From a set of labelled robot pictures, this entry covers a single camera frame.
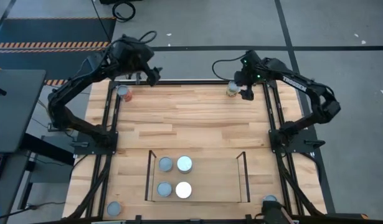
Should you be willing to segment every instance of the floor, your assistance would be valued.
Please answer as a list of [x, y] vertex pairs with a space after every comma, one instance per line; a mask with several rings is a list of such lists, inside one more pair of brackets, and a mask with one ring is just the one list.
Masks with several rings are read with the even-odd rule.
[[[8, 4], [0, 0], [0, 17]], [[100, 16], [111, 16], [110, 6], [96, 4]], [[383, 46], [383, 0], [144, 0], [135, 6], [135, 18], [117, 23], [114, 39], [122, 33], [139, 37], [158, 31], [151, 45], [174, 47], [156, 52], [151, 61], [164, 67], [163, 78], [214, 78], [210, 66], [215, 60], [235, 58], [249, 46], [287, 46], [288, 52], [258, 54], [277, 57], [294, 69], [297, 64], [304, 76], [331, 86], [341, 103], [332, 122], [316, 125], [319, 139], [327, 142], [321, 152], [335, 210], [383, 219], [383, 50], [369, 48]], [[279, 19], [279, 9], [285, 20]], [[87, 0], [17, 0], [8, 17], [95, 17], [95, 12]], [[223, 45], [233, 47], [195, 50]], [[312, 48], [294, 51], [291, 45]], [[327, 51], [325, 46], [335, 48]], [[238, 62], [228, 63], [219, 65], [218, 72], [230, 78], [239, 68]], [[40, 97], [44, 102], [49, 88]], [[87, 98], [80, 95], [69, 107], [84, 116]], [[40, 107], [34, 118], [48, 123]], [[28, 132], [52, 134], [36, 122]], [[38, 184], [29, 201], [63, 201], [67, 187]], [[57, 220], [61, 213], [62, 206], [49, 205], [14, 216], [9, 223]]]

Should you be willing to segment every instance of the wooden table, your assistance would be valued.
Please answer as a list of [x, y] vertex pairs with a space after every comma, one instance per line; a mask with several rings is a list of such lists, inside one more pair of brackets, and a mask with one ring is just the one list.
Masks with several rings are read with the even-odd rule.
[[[93, 124], [102, 122], [107, 88], [108, 81], [93, 84], [86, 112], [86, 120]], [[133, 86], [132, 89], [132, 101], [120, 106], [118, 149], [112, 159], [106, 196], [106, 205], [116, 200], [122, 210], [114, 218], [105, 213], [104, 219], [134, 220], [135, 215], [149, 220], [238, 219], [259, 213], [262, 198], [268, 194], [282, 202], [277, 162], [268, 138], [270, 124], [262, 86], [254, 88], [253, 101], [242, 100], [240, 96], [227, 97], [225, 85]], [[279, 82], [278, 91], [285, 120], [300, 118], [295, 89]], [[276, 112], [275, 119], [279, 127]], [[150, 149], [157, 157], [191, 158], [233, 158], [245, 151], [251, 202], [144, 201]], [[299, 154], [293, 154], [293, 158], [302, 191], [317, 209], [326, 212], [315, 164]], [[73, 171], [63, 217], [71, 214], [88, 192], [94, 161], [95, 156], [88, 156]], [[296, 213], [293, 192], [289, 186], [288, 189]], [[98, 192], [93, 215], [97, 214], [99, 197]]]

